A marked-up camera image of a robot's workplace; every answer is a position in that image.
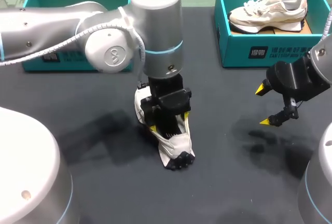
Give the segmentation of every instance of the shoe sole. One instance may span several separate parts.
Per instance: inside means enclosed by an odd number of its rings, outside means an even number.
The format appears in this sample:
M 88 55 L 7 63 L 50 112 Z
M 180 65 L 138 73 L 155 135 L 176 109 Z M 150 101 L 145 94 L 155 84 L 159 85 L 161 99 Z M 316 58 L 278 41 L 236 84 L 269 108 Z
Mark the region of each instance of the shoe sole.
M 181 170 L 191 165 L 194 160 L 195 157 L 192 154 L 183 151 L 177 158 L 171 159 L 165 168 L 172 171 Z
M 231 28 L 234 31 L 243 33 L 243 34 L 257 34 L 259 31 L 262 29 L 266 28 L 275 28 L 279 29 L 281 31 L 289 31 L 289 32 L 301 32 L 305 25 L 305 21 L 302 20 L 300 22 L 296 23 L 278 23 L 278 22 L 273 22 L 273 23 L 268 23 L 262 26 L 243 26 L 239 24 L 235 24 L 232 22 L 229 22 Z

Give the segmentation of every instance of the beige sneaker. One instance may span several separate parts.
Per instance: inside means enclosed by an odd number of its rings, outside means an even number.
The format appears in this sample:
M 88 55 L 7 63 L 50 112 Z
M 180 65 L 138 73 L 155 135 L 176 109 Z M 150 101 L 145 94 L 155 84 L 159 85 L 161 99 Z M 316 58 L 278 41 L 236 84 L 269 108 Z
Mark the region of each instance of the beige sneaker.
M 228 13 L 228 19 L 233 29 L 243 33 L 257 33 L 268 26 L 299 32 L 307 11 L 307 0 L 250 0 Z

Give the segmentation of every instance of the open shoe box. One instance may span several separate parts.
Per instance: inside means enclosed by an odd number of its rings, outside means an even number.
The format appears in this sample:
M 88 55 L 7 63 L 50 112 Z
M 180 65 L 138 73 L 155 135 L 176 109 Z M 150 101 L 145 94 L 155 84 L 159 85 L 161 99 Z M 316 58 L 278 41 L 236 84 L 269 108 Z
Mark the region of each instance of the open shoe box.
M 214 19 L 223 67 L 268 67 L 280 60 L 295 61 L 319 42 L 330 11 L 326 0 L 308 0 L 301 33 L 276 29 L 259 34 L 231 32 L 227 13 L 248 1 L 216 0 Z

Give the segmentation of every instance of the shoe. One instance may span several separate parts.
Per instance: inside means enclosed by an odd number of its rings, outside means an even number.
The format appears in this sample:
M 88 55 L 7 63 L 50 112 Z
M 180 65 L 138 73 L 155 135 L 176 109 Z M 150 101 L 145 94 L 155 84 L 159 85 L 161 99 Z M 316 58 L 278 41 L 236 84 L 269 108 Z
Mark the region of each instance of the shoe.
M 269 26 L 299 32 L 307 11 L 307 0 L 250 0 L 228 13 L 228 19 L 242 33 L 258 33 Z
M 150 87 L 137 89 L 135 92 L 135 111 L 139 122 L 146 126 L 141 100 L 151 96 Z M 165 168 L 182 169 L 193 163 L 195 154 L 191 148 L 188 123 L 189 113 L 169 116 L 159 109 L 154 110 L 156 125 L 149 131 L 157 138 L 159 154 Z

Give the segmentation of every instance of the cardboard insert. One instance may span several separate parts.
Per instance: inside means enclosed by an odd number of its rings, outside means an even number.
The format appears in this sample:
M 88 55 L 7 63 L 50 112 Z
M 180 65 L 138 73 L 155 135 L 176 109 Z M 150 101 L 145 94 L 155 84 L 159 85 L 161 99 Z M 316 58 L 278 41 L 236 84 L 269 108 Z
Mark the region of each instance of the cardboard insert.
M 232 31 L 232 30 L 231 30 L 231 34 L 232 35 L 243 35 L 243 33 Z M 308 34 L 312 34 L 312 32 L 311 32 L 310 27 L 307 23 L 307 20 L 305 19 L 305 25 L 304 25 L 303 29 L 300 32 L 282 31 L 282 30 L 279 30 L 279 29 L 276 29 L 276 28 L 271 28 L 271 29 L 262 30 L 262 31 L 257 33 L 257 35 L 259 35 L 259 34 L 265 34 L 265 35 L 307 34 L 308 35 Z

